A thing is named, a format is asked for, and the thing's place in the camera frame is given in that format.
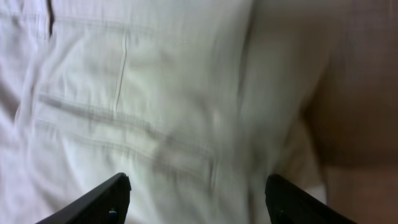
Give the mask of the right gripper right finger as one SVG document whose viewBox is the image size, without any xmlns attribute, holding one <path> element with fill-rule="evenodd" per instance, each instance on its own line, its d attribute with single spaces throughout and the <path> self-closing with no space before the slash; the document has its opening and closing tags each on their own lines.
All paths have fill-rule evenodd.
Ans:
<svg viewBox="0 0 398 224">
<path fill-rule="evenodd" d="M 278 174 L 267 178 L 265 195 L 272 224 L 354 224 Z"/>
</svg>

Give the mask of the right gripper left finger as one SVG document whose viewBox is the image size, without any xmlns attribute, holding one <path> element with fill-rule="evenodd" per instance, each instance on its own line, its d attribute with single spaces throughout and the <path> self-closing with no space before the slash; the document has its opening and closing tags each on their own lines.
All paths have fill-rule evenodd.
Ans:
<svg viewBox="0 0 398 224">
<path fill-rule="evenodd" d="M 120 172 L 37 224 L 124 224 L 130 193 L 129 177 Z"/>
</svg>

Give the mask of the beige shorts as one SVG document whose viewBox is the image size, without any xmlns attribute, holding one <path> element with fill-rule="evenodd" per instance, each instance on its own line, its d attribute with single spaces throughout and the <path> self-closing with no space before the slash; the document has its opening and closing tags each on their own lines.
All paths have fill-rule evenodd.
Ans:
<svg viewBox="0 0 398 224">
<path fill-rule="evenodd" d="M 2 1 L 1 222 L 118 172 L 128 223 L 269 223 L 266 177 L 317 183 L 300 117 L 329 1 Z"/>
</svg>

